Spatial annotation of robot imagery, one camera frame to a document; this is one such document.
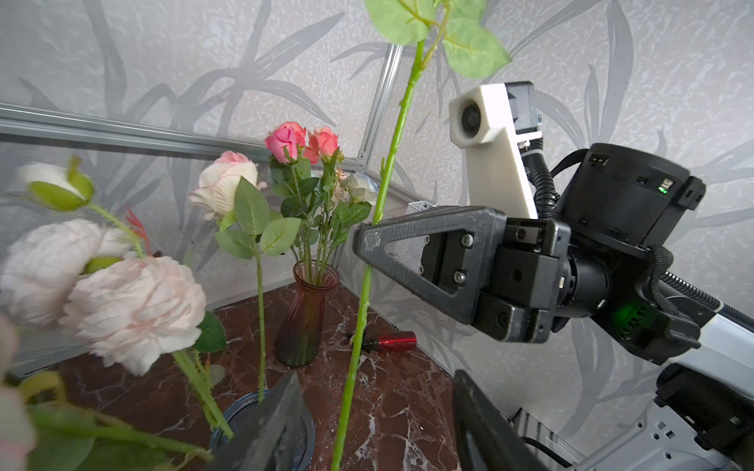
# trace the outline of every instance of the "camera lens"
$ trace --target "camera lens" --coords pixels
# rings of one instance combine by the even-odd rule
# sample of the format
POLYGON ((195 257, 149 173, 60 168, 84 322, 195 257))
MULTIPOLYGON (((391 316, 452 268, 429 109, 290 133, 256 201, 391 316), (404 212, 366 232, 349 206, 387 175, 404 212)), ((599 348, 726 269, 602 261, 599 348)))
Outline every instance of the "camera lens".
POLYGON ((469 103, 461 113, 461 128, 469 137, 476 136, 482 122, 482 113, 476 103, 469 103))

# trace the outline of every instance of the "white rose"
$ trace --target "white rose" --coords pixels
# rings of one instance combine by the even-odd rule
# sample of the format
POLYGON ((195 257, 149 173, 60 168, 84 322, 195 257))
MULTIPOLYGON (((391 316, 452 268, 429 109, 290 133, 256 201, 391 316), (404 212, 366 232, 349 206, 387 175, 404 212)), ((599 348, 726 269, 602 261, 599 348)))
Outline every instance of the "white rose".
POLYGON ((264 182, 257 184, 255 163, 243 154, 225 151, 199 175, 199 188, 188 194, 188 200, 207 211, 207 221, 215 214, 222 217, 235 208, 235 191, 241 177, 260 190, 267 186, 264 182))
POLYGON ((80 160, 74 157, 70 168, 33 162, 18 170, 32 199, 56 211, 75 211, 94 195, 94 185, 88 176, 78 171, 80 160))
POLYGON ((377 185, 366 175, 361 172, 352 173, 343 182, 343 188, 351 194, 351 199, 355 203, 366 201, 374 205, 377 203, 377 185))

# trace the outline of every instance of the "pink rose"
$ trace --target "pink rose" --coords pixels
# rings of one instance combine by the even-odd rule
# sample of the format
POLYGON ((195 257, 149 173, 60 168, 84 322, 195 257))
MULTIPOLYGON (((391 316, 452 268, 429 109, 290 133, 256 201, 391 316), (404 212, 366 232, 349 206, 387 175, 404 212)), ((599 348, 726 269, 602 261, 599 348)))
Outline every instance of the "pink rose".
POLYGON ((322 158, 329 158, 338 148, 338 135, 327 126, 309 133, 309 146, 304 149, 304 157, 313 164, 322 158))
POLYGON ((284 149, 288 149, 288 155, 293 160, 299 158, 299 146, 306 145, 306 129, 295 121, 286 121, 276 130, 272 131, 265 139, 265 147, 275 156, 281 164, 289 164, 284 149))

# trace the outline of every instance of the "pale pink peony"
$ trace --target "pale pink peony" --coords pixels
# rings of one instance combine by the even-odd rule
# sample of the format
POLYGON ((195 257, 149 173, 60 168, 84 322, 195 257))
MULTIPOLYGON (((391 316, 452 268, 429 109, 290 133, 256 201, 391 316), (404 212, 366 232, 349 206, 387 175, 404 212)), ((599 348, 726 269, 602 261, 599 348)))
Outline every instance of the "pale pink peony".
POLYGON ((127 259, 76 283, 60 324, 101 356, 144 375, 163 353, 192 346, 207 298, 170 257, 127 259))
MULTIPOLYGON (((0 377, 5 376, 17 346, 13 326, 0 316, 0 377)), ((0 469, 26 469, 26 455, 36 445, 36 434, 25 410, 18 391, 3 387, 0 382, 0 469)))
POLYGON ((46 326, 93 257, 122 257, 132 247, 120 229, 72 219, 43 225, 8 248, 0 274, 0 306, 20 324, 46 326))

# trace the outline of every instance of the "red object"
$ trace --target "red object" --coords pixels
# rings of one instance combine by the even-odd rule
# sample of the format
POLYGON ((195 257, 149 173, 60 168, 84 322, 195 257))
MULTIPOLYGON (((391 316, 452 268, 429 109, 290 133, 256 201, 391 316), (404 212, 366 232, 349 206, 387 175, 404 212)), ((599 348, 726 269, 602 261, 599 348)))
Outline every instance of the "red object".
POLYGON ((414 347, 416 334, 411 331, 382 334, 377 338, 367 338, 361 344, 363 350, 378 352, 405 352, 414 347))

